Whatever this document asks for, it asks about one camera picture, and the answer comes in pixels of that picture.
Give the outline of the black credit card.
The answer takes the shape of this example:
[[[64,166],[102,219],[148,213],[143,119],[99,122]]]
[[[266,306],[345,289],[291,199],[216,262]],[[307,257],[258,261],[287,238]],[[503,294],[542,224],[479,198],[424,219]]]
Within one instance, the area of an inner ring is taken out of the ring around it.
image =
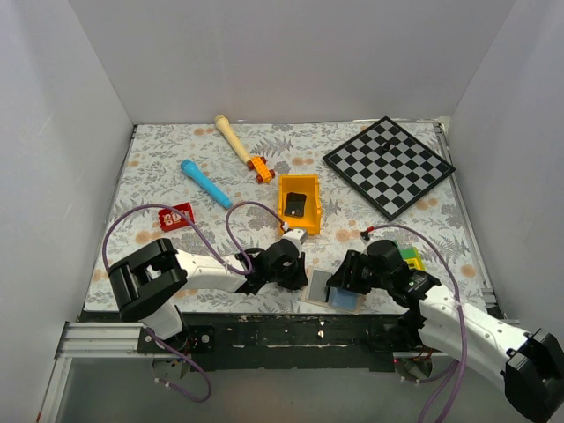
[[[306,202],[306,194],[288,192],[286,194],[284,215],[293,218],[303,218],[305,215]]]

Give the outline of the yellow plastic bin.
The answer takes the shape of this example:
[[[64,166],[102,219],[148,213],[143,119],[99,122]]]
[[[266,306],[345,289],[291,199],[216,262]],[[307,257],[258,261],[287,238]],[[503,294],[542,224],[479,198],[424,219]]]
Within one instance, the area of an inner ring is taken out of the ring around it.
[[[286,174],[278,178],[278,215],[290,228],[309,235],[321,232],[322,205],[316,174]]]

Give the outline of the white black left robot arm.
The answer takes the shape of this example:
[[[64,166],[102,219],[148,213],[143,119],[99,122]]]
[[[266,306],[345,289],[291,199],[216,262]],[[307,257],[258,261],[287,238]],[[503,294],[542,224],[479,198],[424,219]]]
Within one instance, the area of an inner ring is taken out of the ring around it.
[[[141,322],[163,348],[179,352],[188,332],[174,295],[184,289],[257,294],[276,283],[296,291],[308,284],[301,241],[288,234],[267,249],[246,249],[222,264],[211,256],[175,249],[167,239],[153,241],[109,268],[109,280],[122,321]]]

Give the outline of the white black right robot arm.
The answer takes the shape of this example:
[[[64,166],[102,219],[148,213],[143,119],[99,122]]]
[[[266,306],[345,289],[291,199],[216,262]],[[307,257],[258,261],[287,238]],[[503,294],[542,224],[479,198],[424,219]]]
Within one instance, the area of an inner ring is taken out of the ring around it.
[[[395,242],[348,251],[327,284],[358,294],[386,291],[407,310],[398,329],[405,348],[448,354],[500,388],[526,419],[547,422],[562,406],[563,349],[553,334],[520,329],[457,301],[438,278],[411,267]]]

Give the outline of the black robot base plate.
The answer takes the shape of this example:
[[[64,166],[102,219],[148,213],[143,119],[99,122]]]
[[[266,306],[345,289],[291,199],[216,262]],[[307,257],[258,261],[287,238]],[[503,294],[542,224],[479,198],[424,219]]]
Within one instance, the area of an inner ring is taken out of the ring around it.
[[[442,354],[404,334],[398,315],[185,313],[167,341],[205,371],[344,369],[392,372],[406,361],[429,369]]]

